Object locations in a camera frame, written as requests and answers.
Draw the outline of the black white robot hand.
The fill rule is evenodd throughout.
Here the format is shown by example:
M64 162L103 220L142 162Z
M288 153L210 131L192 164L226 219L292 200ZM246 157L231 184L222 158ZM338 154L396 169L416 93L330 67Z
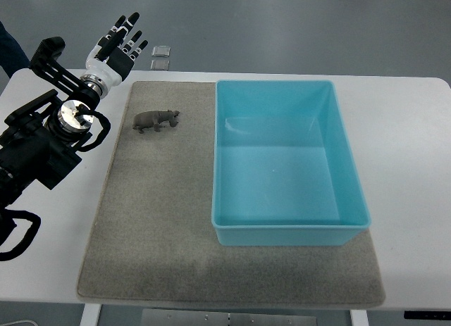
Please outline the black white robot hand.
M127 78L135 61L148 45L147 40L141 39L142 31L133 30L139 18L138 12L128 17L122 15L87 57L85 74L101 80L107 89Z

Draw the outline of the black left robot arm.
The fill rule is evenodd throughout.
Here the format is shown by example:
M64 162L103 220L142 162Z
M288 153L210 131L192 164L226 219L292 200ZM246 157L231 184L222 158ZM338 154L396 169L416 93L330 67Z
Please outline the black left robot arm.
M12 211L16 201L35 180L53 189L80 162L80 152L90 151L106 138L111 124L96 110L106 94L96 76L78 78L57 58L65 42L60 37L42 40L30 69L54 88L12 112L1 135L1 241L16 228L17 220L30 222L24 237L1 261L19 257L31 245L41 225L38 215Z

